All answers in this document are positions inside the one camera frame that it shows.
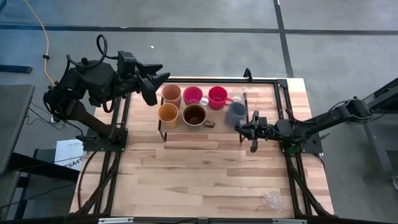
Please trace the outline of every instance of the pink mug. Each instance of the pink mug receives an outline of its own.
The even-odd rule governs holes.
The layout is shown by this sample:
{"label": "pink mug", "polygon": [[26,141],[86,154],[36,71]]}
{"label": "pink mug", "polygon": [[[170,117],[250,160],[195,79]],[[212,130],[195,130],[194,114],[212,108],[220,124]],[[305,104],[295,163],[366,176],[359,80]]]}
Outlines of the pink mug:
{"label": "pink mug", "polygon": [[209,95],[209,106],[214,110],[221,110],[224,106],[228,106],[233,103],[234,100],[228,98],[227,91],[221,86],[214,86],[210,89]]}
{"label": "pink mug", "polygon": [[197,86],[188,86],[182,95],[187,106],[194,103],[203,106],[207,105],[206,98],[203,98],[202,90]]}

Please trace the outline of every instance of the beige cup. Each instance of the beige cup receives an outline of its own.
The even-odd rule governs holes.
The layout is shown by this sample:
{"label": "beige cup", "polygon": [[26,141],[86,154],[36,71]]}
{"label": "beige cup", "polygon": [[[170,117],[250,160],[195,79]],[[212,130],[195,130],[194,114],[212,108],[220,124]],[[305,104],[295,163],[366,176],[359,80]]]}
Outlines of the beige cup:
{"label": "beige cup", "polygon": [[181,105],[181,89],[176,84],[168,84],[163,87],[162,96],[166,103],[172,103],[177,108]]}
{"label": "beige cup", "polygon": [[165,103],[160,106],[159,110],[157,111],[157,115],[159,119],[166,125],[168,128],[176,128],[177,118],[178,118],[178,108],[171,103]]}
{"label": "beige cup", "polygon": [[202,127],[214,128],[216,125],[206,118],[206,110],[198,104],[188,105],[182,113],[182,119],[191,131],[201,130]]}

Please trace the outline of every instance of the mug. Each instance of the mug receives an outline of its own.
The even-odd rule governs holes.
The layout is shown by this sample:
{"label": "mug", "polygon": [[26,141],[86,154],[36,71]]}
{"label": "mug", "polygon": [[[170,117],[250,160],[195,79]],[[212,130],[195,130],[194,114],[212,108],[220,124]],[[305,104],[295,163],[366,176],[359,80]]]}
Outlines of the mug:
{"label": "mug", "polygon": [[214,110],[221,110],[224,106],[228,106],[229,103],[227,101],[233,103],[234,100],[228,98],[228,93],[221,86],[214,86],[210,89],[209,95],[209,106]]}
{"label": "mug", "polygon": [[161,122],[168,128],[176,128],[178,118],[178,108],[172,103],[165,103],[160,106],[157,115]]}
{"label": "mug", "polygon": [[168,84],[163,87],[162,97],[166,103],[172,103],[177,108],[181,105],[181,89],[176,84]]}
{"label": "mug", "polygon": [[202,90],[197,86],[188,86],[182,95],[187,106],[193,103],[201,104],[202,106],[208,104],[207,99],[203,97]]}
{"label": "mug", "polygon": [[240,102],[233,102],[225,113],[225,124],[231,127],[241,124],[246,115],[246,107]]}
{"label": "mug", "polygon": [[198,131],[202,127],[214,128],[216,123],[206,119],[206,110],[198,104],[188,105],[183,113],[182,119],[191,131]]}

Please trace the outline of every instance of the gray cup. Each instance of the gray cup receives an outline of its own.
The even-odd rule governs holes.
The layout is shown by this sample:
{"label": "gray cup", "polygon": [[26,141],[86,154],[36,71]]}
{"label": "gray cup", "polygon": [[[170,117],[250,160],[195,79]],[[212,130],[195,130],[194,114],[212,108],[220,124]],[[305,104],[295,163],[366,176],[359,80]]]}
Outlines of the gray cup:
{"label": "gray cup", "polygon": [[244,104],[239,102],[231,103],[225,113],[225,124],[232,127],[241,124],[241,120],[244,119],[245,115],[246,107]]}

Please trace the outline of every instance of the gray floor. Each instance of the gray floor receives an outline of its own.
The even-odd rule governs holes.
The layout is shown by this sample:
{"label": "gray floor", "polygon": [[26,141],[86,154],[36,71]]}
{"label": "gray floor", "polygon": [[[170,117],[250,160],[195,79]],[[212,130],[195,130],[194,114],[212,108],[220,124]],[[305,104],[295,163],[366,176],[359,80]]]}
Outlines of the gray floor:
{"label": "gray floor", "polygon": [[[24,2],[10,0],[9,3],[12,7],[6,6],[0,13],[0,22],[37,23]],[[45,24],[277,28],[271,0],[32,0],[30,3]],[[280,5],[287,29],[398,29],[398,3],[393,0],[280,0]],[[98,34],[49,32],[49,74],[54,80],[62,76],[66,54],[76,60],[100,56],[95,46]],[[109,54],[131,51],[144,63],[164,64],[164,71],[176,76],[240,77],[246,67],[257,77],[287,76],[278,34],[104,34]],[[397,76],[398,36],[288,35],[287,43],[294,76],[305,79],[313,114],[323,113],[335,102],[352,96],[365,97]],[[34,67],[30,75],[2,73],[0,83],[33,83],[34,102],[41,104],[43,92],[50,84],[43,73],[43,33],[1,30],[0,49],[0,63]],[[85,104],[94,112],[87,101]],[[39,122],[25,125],[16,151],[31,156],[35,148],[52,148],[57,140],[70,139],[78,133],[72,127],[54,131]],[[362,181],[363,175],[379,167],[363,127],[342,124],[324,133],[331,133],[323,141],[323,148],[335,213],[345,218],[398,222],[398,192],[391,182]]]}

